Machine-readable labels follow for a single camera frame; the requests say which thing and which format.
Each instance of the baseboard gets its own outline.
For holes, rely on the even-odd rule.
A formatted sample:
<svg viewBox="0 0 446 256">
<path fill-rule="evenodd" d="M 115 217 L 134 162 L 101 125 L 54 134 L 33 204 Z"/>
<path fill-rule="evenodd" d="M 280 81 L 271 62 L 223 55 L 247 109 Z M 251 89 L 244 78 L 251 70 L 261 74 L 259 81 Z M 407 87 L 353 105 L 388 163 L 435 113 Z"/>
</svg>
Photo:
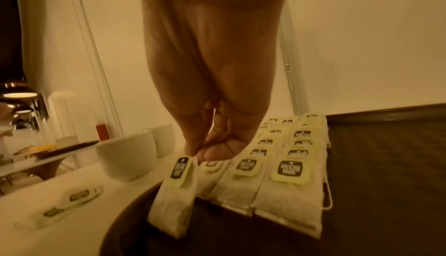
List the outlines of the baseboard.
<svg viewBox="0 0 446 256">
<path fill-rule="evenodd" d="M 446 119 L 446 103 L 327 115 L 329 125 Z"/>
</svg>

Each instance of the black label on tag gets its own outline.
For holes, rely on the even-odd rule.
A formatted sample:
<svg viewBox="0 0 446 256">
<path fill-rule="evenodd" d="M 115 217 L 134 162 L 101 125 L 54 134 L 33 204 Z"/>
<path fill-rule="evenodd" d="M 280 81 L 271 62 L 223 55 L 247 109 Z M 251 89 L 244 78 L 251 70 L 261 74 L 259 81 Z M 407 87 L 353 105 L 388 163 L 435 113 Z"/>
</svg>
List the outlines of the black label on tag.
<svg viewBox="0 0 446 256">
<path fill-rule="evenodd" d="M 304 138 L 304 137 L 311 137 L 311 131 L 296 131 L 294 133 L 295 138 Z"/>
<path fill-rule="evenodd" d="M 84 197 L 88 196 L 89 194 L 90 194 L 89 190 L 83 190 L 83 191 L 80 191 L 78 193 L 71 194 L 70 195 L 70 201 L 71 202 L 76 201 L 78 199 L 81 199 L 81 198 L 84 198 Z"/>
<path fill-rule="evenodd" d="M 281 161 L 277 173 L 283 176 L 300 177 L 302 174 L 302 162 Z"/>
<path fill-rule="evenodd" d="M 62 213 L 63 211 L 65 211 L 65 210 L 54 207 L 54 208 L 51 208 L 50 210 L 48 210 L 47 212 L 43 213 L 43 215 L 45 217 L 54 217 L 54 216 Z"/>
<path fill-rule="evenodd" d="M 273 144 L 273 140 L 272 139 L 262 139 L 261 141 L 259 141 L 259 144 Z"/>
<path fill-rule="evenodd" d="M 310 144 L 310 145 L 313 145 L 313 142 L 311 140 L 296 140 L 294 142 L 294 145 L 299 145 L 299 144 Z"/>
<path fill-rule="evenodd" d="M 288 155 L 305 155 L 308 156 L 308 150 L 305 149 L 292 149 L 288 152 Z"/>
<path fill-rule="evenodd" d="M 187 162 L 189 161 L 189 157 L 181 157 L 178 159 L 177 163 L 175 163 L 175 167 L 173 168 L 171 178 L 179 179 L 183 175 L 184 169 L 186 169 Z"/>
<path fill-rule="evenodd" d="M 237 165 L 237 170 L 242 171 L 252 171 L 254 169 L 254 166 L 256 165 L 257 160 L 255 159 L 243 159 L 240 161 L 240 163 Z"/>
<path fill-rule="evenodd" d="M 219 161 L 208 161 L 206 162 L 206 167 L 215 167 Z"/>
<path fill-rule="evenodd" d="M 251 155 L 262 155 L 262 156 L 266 156 L 266 149 L 254 149 L 253 151 L 251 151 Z"/>
</svg>

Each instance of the white cup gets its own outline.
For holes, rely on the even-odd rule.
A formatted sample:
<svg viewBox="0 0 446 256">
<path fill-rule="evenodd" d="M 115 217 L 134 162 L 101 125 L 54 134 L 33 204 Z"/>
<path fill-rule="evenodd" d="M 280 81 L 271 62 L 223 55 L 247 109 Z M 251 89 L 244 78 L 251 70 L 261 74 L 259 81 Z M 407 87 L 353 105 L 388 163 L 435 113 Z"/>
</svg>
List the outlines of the white cup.
<svg viewBox="0 0 446 256">
<path fill-rule="evenodd" d="M 165 124 L 152 129 L 157 146 L 157 158 L 173 153 L 175 149 L 175 131 L 172 124 Z"/>
<path fill-rule="evenodd" d="M 158 164 L 157 148 L 150 129 L 100 142 L 96 152 L 106 175 L 120 182 L 137 179 Z"/>
</svg>

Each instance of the white wall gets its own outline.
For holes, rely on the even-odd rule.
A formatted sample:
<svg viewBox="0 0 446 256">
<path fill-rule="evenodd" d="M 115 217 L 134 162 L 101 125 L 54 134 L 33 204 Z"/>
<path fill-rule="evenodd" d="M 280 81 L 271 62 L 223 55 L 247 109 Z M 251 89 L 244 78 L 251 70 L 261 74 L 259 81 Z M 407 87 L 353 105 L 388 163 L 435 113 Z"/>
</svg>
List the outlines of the white wall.
<svg viewBox="0 0 446 256">
<path fill-rule="evenodd" d="M 446 102 L 446 0 L 289 0 L 310 108 Z"/>
<path fill-rule="evenodd" d="M 79 0 L 19 0 L 19 4 L 25 72 L 42 92 L 50 116 L 40 125 L 43 141 L 54 143 L 71 135 L 80 142 L 98 139 L 97 121 L 112 122 L 101 92 L 104 83 L 97 77 L 94 52 L 88 47 L 91 40 L 82 31 Z"/>
<path fill-rule="evenodd" d="M 140 0 L 82 0 L 124 134 L 173 123 L 150 78 Z M 280 54 L 267 116 L 293 114 Z M 175 124 L 178 144 L 183 144 Z"/>
</svg>

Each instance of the table surface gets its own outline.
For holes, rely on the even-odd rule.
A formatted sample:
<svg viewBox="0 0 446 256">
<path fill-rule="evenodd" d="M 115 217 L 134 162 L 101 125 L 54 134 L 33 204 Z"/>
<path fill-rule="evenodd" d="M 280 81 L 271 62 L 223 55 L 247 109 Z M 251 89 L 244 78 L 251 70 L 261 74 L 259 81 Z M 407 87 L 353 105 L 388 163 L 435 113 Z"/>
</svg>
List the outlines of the table surface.
<svg viewBox="0 0 446 256">
<path fill-rule="evenodd" d="M 32 185 L 0 197 L 1 254 L 27 255 L 99 255 L 102 240 L 119 214 L 148 189 L 164 178 L 173 155 L 158 159 L 157 167 L 129 183 L 107 177 L 99 163 Z M 57 223 L 40 230 L 17 225 L 33 213 L 57 202 L 67 190 L 99 183 L 104 193 Z"/>
<path fill-rule="evenodd" d="M 61 158 L 65 158 L 65 157 L 68 157 L 68 156 L 75 155 L 75 154 L 77 154 L 79 152 L 86 151 L 86 150 L 91 149 L 93 147 L 96 147 L 96 146 L 92 145 L 92 146 L 84 147 L 84 148 L 81 148 L 81 149 L 78 149 L 78 150 L 74 150 L 74 151 L 70 151 L 70 152 L 67 152 L 67 153 L 59 154 L 59 155 L 56 155 L 54 157 L 50 157 L 50 158 L 47 158 L 47 159 L 37 160 L 36 157 L 31 157 L 31 158 L 28 158 L 28 159 L 25 159 L 25 160 L 21 160 L 21 161 L 18 161 L 18 162 L 13 162 L 13 163 L 10 163 L 10 164 L 6 164 L 6 165 L 3 165 L 3 166 L 0 166 L 0 177 L 6 177 L 6 176 L 9 176 L 9 175 L 18 173 L 18 172 L 22 172 L 22 171 L 25 171 L 25 170 L 37 167 L 37 166 L 41 166 L 41 165 L 44 165 L 44 164 L 47 164 L 47 163 L 51 163 L 51 162 L 59 160 Z"/>
</svg>

